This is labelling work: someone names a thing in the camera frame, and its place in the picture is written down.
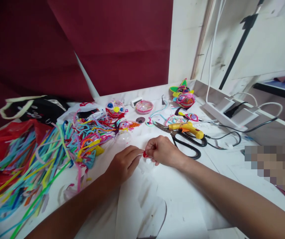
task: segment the scissors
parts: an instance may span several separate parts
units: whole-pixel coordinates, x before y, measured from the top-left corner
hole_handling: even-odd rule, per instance
[[[177,146],[176,142],[179,143],[179,144],[182,144],[183,146],[186,146],[186,147],[189,148],[189,149],[192,149],[193,151],[195,151],[195,152],[196,152],[196,155],[195,155],[194,157],[190,157],[190,156],[189,156],[190,158],[192,158],[192,159],[194,159],[194,160],[197,160],[197,159],[199,159],[199,158],[201,157],[201,152],[200,152],[197,148],[195,148],[195,147],[191,146],[190,144],[185,143],[185,142],[183,142],[183,141],[181,141],[181,140],[178,140],[178,139],[176,138],[176,134],[181,135],[181,136],[184,137],[185,139],[189,140],[190,142],[192,142],[192,143],[194,143],[194,144],[199,145],[200,147],[206,146],[206,140],[205,140],[205,144],[200,144],[200,143],[196,142],[194,139],[192,139],[191,136],[189,136],[189,135],[187,135],[187,134],[181,132],[180,130],[175,131],[175,130],[168,129],[168,127],[165,127],[164,125],[162,125],[162,124],[160,124],[160,123],[158,123],[158,122],[154,122],[154,125],[155,125],[157,128],[161,129],[162,131],[165,131],[165,132],[171,134],[173,143],[175,144],[175,146],[176,146],[177,148],[178,148],[178,146]]]

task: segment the black bag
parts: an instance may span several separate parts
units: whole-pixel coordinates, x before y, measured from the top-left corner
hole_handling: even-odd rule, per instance
[[[37,121],[51,125],[56,123],[69,106],[65,101],[55,96],[28,96],[6,99],[6,105],[0,109],[0,115],[6,120],[19,118],[21,121],[36,119]],[[7,117],[6,109],[15,114],[12,117]]]

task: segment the bag handle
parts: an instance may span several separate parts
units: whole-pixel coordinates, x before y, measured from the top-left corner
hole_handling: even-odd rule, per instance
[[[20,118],[31,107],[31,105],[34,102],[34,99],[42,98],[44,96],[46,96],[46,95],[42,95],[42,96],[27,96],[27,97],[18,97],[18,98],[6,99],[6,105],[0,109],[0,115],[1,115],[2,118],[6,119],[6,120],[13,120],[13,119]],[[29,100],[29,101],[22,107],[22,109],[18,113],[16,113],[16,115],[14,115],[12,117],[7,117],[7,115],[6,115],[6,113],[4,111],[6,109],[8,109],[12,105],[12,103],[20,102],[20,101],[24,101],[24,100]]]

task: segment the maroon curtain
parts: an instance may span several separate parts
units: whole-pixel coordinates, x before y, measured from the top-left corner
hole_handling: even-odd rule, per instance
[[[34,95],[93,100],[47,1],[0,0],[0,108],[6,98]]]
[[[168,83],[173,0],[48,0],[100,95]]]

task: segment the black pole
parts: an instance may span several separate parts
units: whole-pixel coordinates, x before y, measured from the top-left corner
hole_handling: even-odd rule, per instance
[[[263,4],[263,1],[264,0],[260,0],[258,2],[257,8],[256,8],[255,13],[253,15],[244,18],[240,22],[240,24],[244,23],[242,29],[245,29],[245,31],[243,32],[243,35],[242,35],[242,38],[241,38],[241,40],[240,40],[240,42],[238,44],[238,47],[236,48],[236,50],[234,52],[234,55],[233,55],[232,60],[231,60],[231,62],[229,64],[229,66],[228,66],[228,69],[226,70],[226,72],[224,74],[224,77],[223,77],[222,82],[220,84],[219,90],[222,90],[226,80],[228,79],[228,76],[229,76],[229,74],[230,74],[230,72],[231,72],[231,70],[233,68],[233,65],[234,65],[236,59],[238,58],[238,55],[239,55],[239,53],[240,53],[240,51],[241,51],[241,49],[242,49],[242,47],[244,45],[244,42],[245,42],[246,38],[248,37],[249,32],[250,32],[251,28],[253,27],[253,25],[254,25],[254,23],[256,21],[256,18],[258,16],[258,12],[259,12],[262,4]]]

